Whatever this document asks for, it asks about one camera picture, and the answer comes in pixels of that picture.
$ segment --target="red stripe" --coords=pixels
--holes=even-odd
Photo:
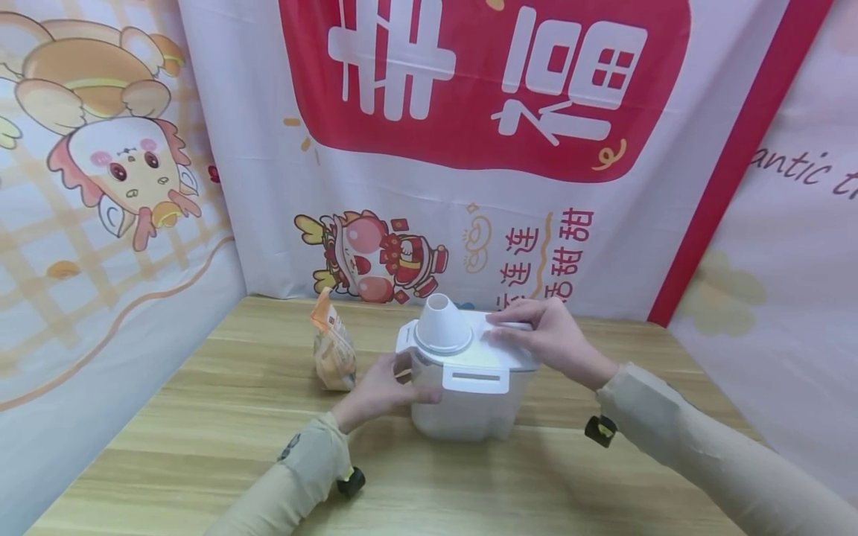
[[[789,3],[676,252],[674,263],[652,305],[650,322],[666,327],[674,315],[832,2],[793,0]]]

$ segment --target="white funnel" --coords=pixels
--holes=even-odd
[[[421,347],[442,355],[461,352],[474,336],[465,316],[443,294],[433,294],[423,305],[415,332]]]

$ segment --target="person's left hand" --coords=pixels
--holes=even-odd
[[[438,404],[441,390],[416,388],[411,383],[411,373],[405,373],[410,368],[411,354],[408,352],[379,356],[354,390],[331,410],[340,431],[348,434],[398,406]]]

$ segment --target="white chinese characters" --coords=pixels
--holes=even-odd
[[[378,13],[378,0],[354,0],[356,29],[346,28],[343,0],[340,0],[340,26],[328,33],[328,53],[342,63],[342,99],[348,100],[348,66],[358,69],[360,109],[375,113],[376,90],[384,90],[384,117],[399,121],[405,109],[406,80],[411,76],[408,113],[413,119],[426,119],[435,81],[448,81],[456,72],[456,54],[438,46],[441,31],[441,0],[423,0],[417,20],[416,42],[412,43],[413,0],[390,3],[390,19]],[[388,32],[385,76],[376,80],[376,44],[378,27]]]
[[[503,91],[516,93],[522,78],[525,87],[534,93],[560,96],[567,81],[569,87],[565,97],[556,104],[537,111],[531,111],[518,99],[506,100],[503,110],[492,115],[492,119],[499,120],[499,134],[513,136],[518,131],[521,118],[525,117],[555,147],[560,144],[558,136],[604,140],[611,132],[609,121],[560,112],[573,105],[617,110],[644,50],[647,31],[599,21],[584,35],[573,66],[582,26],[576,22],[548,20],[535,28],[535,23],[536,10],[522,7],[506,61]],[[563,50],[562,67],[560,70],[551,69],[553,54]]]

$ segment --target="beige sleeve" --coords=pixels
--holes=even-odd
[[[765,446],[707,417],[634,364],[596,392],[602,414],[753,536],[848,536],[858,510]]]
[[[281,460],[212,525],[207,536],[285,536],[351,471],[347,439],[326,413],[310,421]]]

